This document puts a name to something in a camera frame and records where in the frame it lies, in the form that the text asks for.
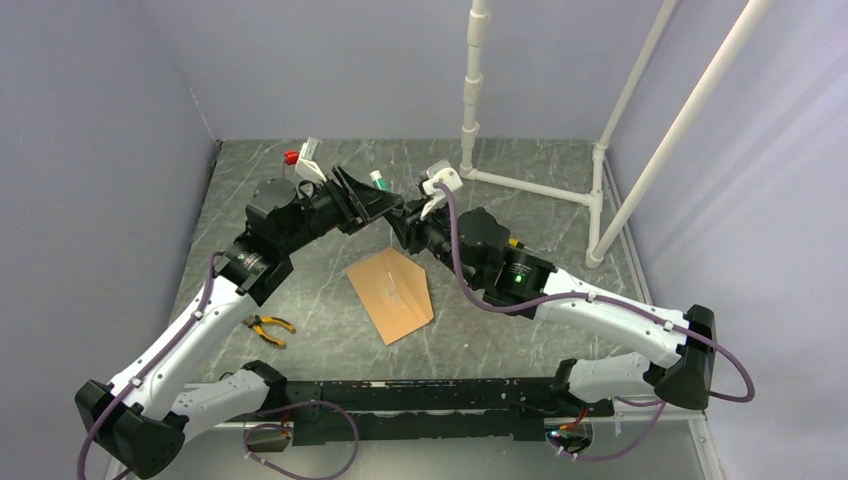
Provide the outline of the green white glue stick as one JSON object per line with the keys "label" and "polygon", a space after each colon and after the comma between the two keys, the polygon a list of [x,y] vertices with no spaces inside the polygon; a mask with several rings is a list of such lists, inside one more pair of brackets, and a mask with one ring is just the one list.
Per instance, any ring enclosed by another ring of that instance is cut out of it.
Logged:
{"label": "green white glue stick", "polygon": [[371,179],[372,185],[383,191],[387,191],[388,187],[385,182],[385,179],[379,170],[374,170],[369,173],[369,177]]}

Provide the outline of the brown paper envelope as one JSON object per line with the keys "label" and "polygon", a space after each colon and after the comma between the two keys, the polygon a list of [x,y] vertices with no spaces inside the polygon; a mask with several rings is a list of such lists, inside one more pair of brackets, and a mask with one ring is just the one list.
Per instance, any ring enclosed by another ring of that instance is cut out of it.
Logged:
{"label": "brown paper envelope", "polygon": [[385,345],[434,319],[424,269],[395,248],[350,266],[346,275]]}

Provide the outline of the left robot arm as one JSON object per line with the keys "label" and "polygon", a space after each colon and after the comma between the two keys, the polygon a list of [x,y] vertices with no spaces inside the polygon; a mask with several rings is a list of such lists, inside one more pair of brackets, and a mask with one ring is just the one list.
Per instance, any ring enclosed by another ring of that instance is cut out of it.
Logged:
{"label": "left robot arm", "polygon": [[184,385],[230,332],[262,306],[292,273],[294,252],[331,230],[353,234],[403,203],[334,168],[310,194],[284,178],[260,183],[247,203],[244,231],[209,258],[201,290],[168,329],[110,381],[86,382],[75,402],[87,434],[77,460],[83,477],[98,445],[128,472],[163,471],[191,438],[230,418],[279,417],[289,401],[286,378],[252,361],[191,394]]}

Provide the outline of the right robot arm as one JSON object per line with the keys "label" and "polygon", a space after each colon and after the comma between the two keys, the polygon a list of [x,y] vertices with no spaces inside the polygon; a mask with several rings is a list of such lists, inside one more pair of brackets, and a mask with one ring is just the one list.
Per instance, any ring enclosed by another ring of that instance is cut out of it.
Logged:
{"label": "right robot arm", "polygon": [[707,408],[716,356],[712,310],[660,308],[591,285],[511,245],[509,230],[482,207],[452,224],[448,207],[422,218],[423,206],[409,202],[385,218],[407,252],[426,250],[448,268],[472,304],[568,325],[628,349],[619,357],[562,361],[550,391],[557,411],[574,415],[588,404],[633,395]]}

